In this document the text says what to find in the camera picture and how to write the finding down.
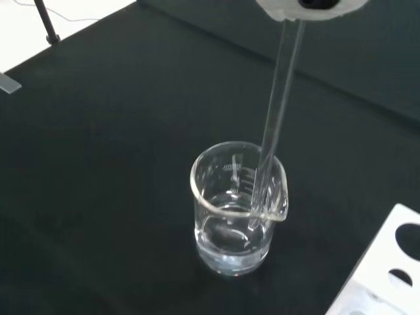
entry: black knob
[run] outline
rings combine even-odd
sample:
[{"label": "black knob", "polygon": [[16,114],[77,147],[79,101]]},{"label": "black knob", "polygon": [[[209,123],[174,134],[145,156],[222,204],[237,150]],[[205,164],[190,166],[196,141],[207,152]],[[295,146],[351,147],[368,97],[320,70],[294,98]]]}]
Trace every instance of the black knob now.
[{"label": "black knob", "polygon": [[340,0],[299,0],[302,7],[313,10],[329,10],[339,2]]}]

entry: beaker base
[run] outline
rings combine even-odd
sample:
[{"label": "beaker base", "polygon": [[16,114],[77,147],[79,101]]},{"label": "beaker base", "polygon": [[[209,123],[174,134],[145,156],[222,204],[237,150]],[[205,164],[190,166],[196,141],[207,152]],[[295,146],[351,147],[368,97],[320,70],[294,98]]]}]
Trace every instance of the beaker base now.
[{"label": "beaker base", "polygon": [[196,244],[202,261],[213,271],[224,276],[242,276],[257,269],[265,260],[269,244],[250,254],[232,255],[214,251],[203,243],[200,233],[196,230]]}]

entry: black table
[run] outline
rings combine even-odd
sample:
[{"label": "black table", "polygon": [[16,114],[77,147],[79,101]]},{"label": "black table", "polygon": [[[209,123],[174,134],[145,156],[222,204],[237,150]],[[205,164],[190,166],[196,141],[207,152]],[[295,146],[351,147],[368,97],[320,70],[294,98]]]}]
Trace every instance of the black table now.
[{"label": "black table", "polygon": [[420,128],[297,74],[278,156],[288,219],[254,273],[196,257],[189,173],[259,143],[271,60],[136,3],[8,72],[1,314],[324,314],[395,203],[419,210]]}]

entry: white clamp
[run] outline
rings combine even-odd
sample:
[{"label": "white clamp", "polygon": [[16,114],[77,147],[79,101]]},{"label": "white clamp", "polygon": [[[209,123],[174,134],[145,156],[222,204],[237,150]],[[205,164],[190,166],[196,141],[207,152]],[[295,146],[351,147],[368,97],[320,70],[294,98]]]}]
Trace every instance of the white clamp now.
[{"label": "white clamp", "polygon": [[322,0],[257,0],[267,14],[277,20],[331,20],[363,7],[369,0],[340,0],[330,9],[310,9]]}]

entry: clear liquid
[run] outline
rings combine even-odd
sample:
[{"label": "clear liquid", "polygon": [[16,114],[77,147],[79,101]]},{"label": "clear liquid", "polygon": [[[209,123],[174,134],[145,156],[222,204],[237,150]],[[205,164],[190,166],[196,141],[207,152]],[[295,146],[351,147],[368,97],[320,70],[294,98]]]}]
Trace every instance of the clear liquid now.
[{"label": "clear liquid", "polygon": [[[250,198],[221,194],[211,198],[221,209],[250,212]],[[239,276],[258,267],[268,253],[270,222],[258,220],[252,228],[249,219],[229,219],[209,215],[202,229],[195,229],[198,252],[214,271],[227,276]]]}]

